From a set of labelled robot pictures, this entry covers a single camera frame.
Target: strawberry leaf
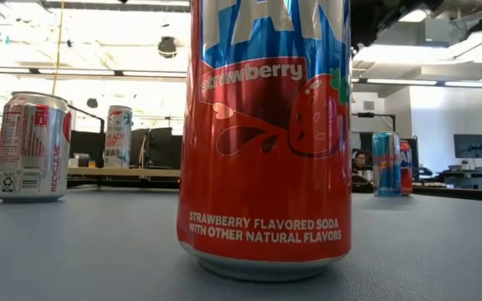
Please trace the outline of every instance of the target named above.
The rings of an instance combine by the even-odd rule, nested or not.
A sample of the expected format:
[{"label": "strawberry leaf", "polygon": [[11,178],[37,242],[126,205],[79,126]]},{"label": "strawberry leaf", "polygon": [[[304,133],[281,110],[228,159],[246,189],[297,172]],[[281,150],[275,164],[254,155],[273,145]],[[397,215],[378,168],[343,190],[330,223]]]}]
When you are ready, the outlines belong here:
[{"label": "strawberry leaf", "polygon": [[349,94],[351,89],[347,84],[347,78],[341,77],[340,68],[331,69],[331,87],[338,91],[339,101],[341,105],[349,105]]}]

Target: table surface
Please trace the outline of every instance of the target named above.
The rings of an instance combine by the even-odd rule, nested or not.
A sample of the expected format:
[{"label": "table surface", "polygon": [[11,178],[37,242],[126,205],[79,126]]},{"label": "table surface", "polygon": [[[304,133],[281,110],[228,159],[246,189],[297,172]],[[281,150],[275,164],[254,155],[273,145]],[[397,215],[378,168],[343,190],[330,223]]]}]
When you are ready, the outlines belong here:
[{"label": "table surface", "polygon": [[353,209],[346,259],[263,284],[208,273],[180,248],[176,192],[0,202],[0,301],[482,300],[482,202],[355,195]]}]

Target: can lid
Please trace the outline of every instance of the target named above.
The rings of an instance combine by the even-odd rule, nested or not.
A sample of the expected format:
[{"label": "can lid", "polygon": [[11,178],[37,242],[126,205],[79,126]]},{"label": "can lid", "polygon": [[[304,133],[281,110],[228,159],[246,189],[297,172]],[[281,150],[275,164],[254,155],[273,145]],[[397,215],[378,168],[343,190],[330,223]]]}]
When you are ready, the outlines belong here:
[{"label": "can lid", "polygon": [[55,98],[55,99],[58,99],[58,100],[62,100],[63,102],[65,102],[66,104],[68,104],[68,101],[62,97],[58,97],[58,96],[55,96],[55,95],[51,95],[51,94],[45,94],[45,93],[39,93],[39,92],[31,92],[31,91],[15,91],[15,92],[12,92],[12,96],[14,96],[15,94],[29,94],[29,95],[40,95],[40,96],[46,96],[46,97],[51,97],[51,98]]},{"label": "can lid", "polygon": [[110,108],[122,108],[122,109],[129,109],[129,110],[133,110],[132,108],[128,107],[128,106],[125,106],[125,105],[111,105],[109,106],[109,109]]},{"label": "can lid", "polygon": [[391,131],[391,130],[389,130],[389,131],[375,132],[375,133],[373,133],[373,134],[374,134],[374,135],[376,135],[376,134],[381,134],[381,135],[382,135],[382,134],[395,134],[395,135],[398,135],[397,132]]}]

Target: can bottom rim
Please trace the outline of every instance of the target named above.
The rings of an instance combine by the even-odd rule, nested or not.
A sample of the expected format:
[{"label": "can bottom rim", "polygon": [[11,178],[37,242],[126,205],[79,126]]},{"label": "can bottom rim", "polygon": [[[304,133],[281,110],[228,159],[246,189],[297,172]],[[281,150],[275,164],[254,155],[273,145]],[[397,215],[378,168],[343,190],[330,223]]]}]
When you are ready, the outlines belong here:
[{"label": "can bottom rim", "polygon": [[273,263],[245,259],[225,258],[200,252],[186,242],[180,242],[182,248],[198,258],[200,264],[220,276],[255,282],[289,282],[312,278],[328,270],[329,265],[344,258],[343,254],[335,258],[324,258],[300,263]]}]

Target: person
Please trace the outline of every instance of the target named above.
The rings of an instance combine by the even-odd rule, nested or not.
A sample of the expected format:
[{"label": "person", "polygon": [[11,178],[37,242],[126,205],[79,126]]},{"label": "person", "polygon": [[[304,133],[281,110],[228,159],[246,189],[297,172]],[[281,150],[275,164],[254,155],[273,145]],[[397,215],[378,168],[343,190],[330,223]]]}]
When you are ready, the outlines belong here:
[{"label": "person", "polygon": [[358,171],[367,171],[369,167],[367,166],[367,154],[359,150],[355,155],[355,161],[352,165],[352,173],[357,174]]}]

